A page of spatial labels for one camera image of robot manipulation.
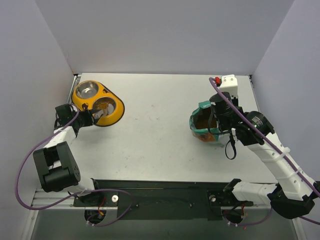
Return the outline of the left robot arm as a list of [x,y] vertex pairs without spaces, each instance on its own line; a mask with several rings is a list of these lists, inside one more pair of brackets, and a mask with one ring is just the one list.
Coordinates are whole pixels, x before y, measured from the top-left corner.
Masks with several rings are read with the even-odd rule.
[[42,189],[46,193],[66,191],[87,195],[95,189],[91,178],[81,177],[80,169],[70,149],[80,128],[95,125],[102,112],[95,109],[78,110],[73,104],[55,108],[53,136],[41,149],[33,152],[33,160]]

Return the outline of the clear plastic scoop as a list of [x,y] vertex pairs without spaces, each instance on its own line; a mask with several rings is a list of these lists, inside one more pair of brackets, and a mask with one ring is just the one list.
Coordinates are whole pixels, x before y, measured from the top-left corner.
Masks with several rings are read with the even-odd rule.
[[111,103],[108,102],[102,102],[98,103],[95,108],[91,110],[93,114],[93,118],[95,120],[99,120],[101,117],[105,117],[112,113],[114,110],[114,107]]

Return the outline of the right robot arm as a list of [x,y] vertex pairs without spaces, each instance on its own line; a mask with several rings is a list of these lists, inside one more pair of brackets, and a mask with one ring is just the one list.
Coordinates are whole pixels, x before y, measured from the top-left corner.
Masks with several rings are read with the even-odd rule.
[[210,116],[217,120],[222,133],[229,134],[229,142],[240,141],[255,153],[277,180],[262,184],[233,179],[224,194],[239,202],[263,204],[286,219],[303,217],[315,206],[314,199],[320,185],[298,166],[284,147],[268,119],[258,111],[244,112],[240,106],[228,104],[228,92],[210,99]]

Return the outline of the green pet food bag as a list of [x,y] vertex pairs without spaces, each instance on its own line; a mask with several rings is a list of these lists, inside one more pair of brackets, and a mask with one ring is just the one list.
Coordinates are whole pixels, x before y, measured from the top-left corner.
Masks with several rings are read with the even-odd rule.
[[207,145],[215,145],[223,147],[225,144],[223,138],[219,135],[213,135],[220,133],[215,117],[212,117],[211,123],[209,123],[211,115],[211,103],[206,100],[198,103],[198,107],[191,113],[189,117],[189,128],[192,135],[199,141]]

